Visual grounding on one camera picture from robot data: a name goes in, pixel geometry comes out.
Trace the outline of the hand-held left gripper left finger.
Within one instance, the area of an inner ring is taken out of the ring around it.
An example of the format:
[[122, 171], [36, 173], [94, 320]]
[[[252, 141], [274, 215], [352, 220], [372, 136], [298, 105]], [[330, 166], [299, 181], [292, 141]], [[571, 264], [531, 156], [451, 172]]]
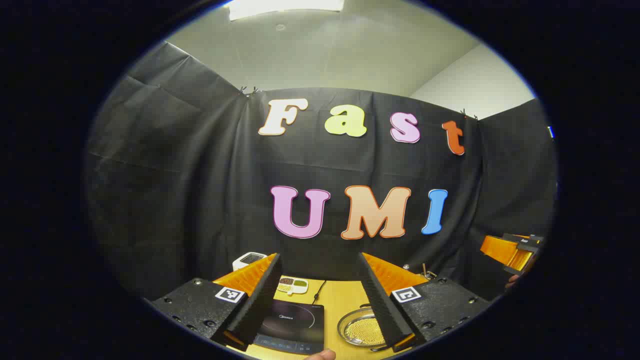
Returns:
[[149, 305], [187, 332], [246, 351], [271, 312], [281, 276], [281, 255], [272, 253], [217, 280], [188, 280]]

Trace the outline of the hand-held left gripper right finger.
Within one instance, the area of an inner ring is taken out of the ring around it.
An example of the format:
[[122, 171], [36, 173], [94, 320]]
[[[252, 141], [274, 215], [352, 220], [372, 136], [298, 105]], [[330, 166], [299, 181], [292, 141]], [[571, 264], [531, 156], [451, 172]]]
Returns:
[[490, 301], [448, 276], [413, 273], [358, 254], [359, 280], [387, 347], [394, 353], [429, 344], [482, 315]]

